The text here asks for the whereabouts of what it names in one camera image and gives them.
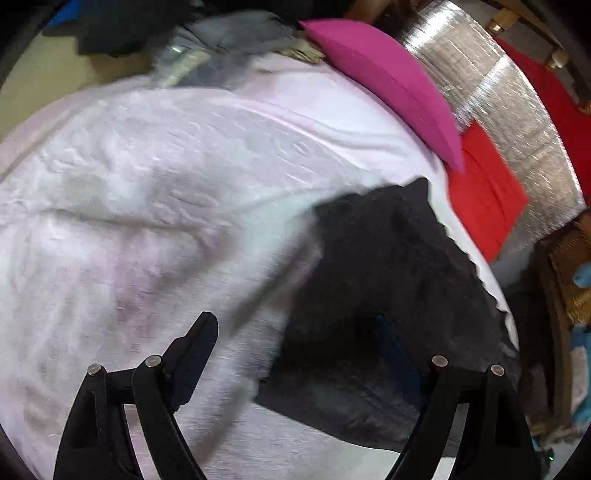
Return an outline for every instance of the magenta cushion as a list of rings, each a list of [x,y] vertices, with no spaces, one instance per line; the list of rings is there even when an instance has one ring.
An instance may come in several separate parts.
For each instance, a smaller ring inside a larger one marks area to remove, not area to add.
[[[332,18],[301,24],[332,65],[377,95],[443,161],[463,171],[462,143],[452,111],[400,43],[354,20]]]

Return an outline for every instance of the silver rivet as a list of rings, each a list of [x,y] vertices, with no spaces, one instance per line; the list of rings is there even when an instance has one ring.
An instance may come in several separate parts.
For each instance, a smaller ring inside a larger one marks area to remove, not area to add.
[[[160,362],[162,361],[162,357],[159,355],[150,355],[147,359],[146,359],[146,366],[153,368],[156,367],[160,364]]]
[[[98,372],[100,372],[100,365],[99,364],[90,364],[88,366],[88,368],[86,369],[86,373],[89,374],[91,377],[93,375],[96,375]]]
[[[505,369],[500,365],[491,365],[491,372],[493,372],[497,377],[502,377],[505,375]]]
[[[447,358],[445,358],[443,355],[435,355],[433,358],[431,358],[431,362],[433,362],[433,365],[436,367],[446,367],[449,363]]]

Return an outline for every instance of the red cloth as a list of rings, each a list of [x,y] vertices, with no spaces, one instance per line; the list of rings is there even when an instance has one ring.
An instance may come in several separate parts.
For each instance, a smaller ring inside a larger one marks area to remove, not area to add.
[[[491,262],[528,200],[521,183],[477,122],[462,136],[462,150],[464,173],[447,168],[450,200],[472,240]]]
[[[560,81],[546,67],[497,39],[533,85],[562,138],[585,201],[591,203],[591,118],[579,112]]]

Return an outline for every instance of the beige floor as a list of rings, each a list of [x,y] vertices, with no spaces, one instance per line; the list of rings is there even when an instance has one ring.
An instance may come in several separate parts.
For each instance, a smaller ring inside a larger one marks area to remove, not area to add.
[[[79,56],[73,37],[35,38],[0,89],[0,141],[34,112],[64,95],[144,73],[147,56]]]

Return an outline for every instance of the wrinkled sheet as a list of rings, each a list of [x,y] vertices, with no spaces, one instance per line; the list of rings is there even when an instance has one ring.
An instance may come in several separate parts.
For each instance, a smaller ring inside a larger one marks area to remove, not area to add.
[[[251,400],[321,253],[310,208],[338,194],[428,178],[439,221],[507,309],[440,160],[326,66],[269,56],[235,93],[144,83],[64,98],[0,145],[0,423],[11,442],[50,479],[87,366],[133,368],[208,310],[219,340],[176,414],[206,475],[384,478],[396,453]],[[507,327],[516,342],[510,316]],[[145,478],[158,478],[133,408],[128,423]]]

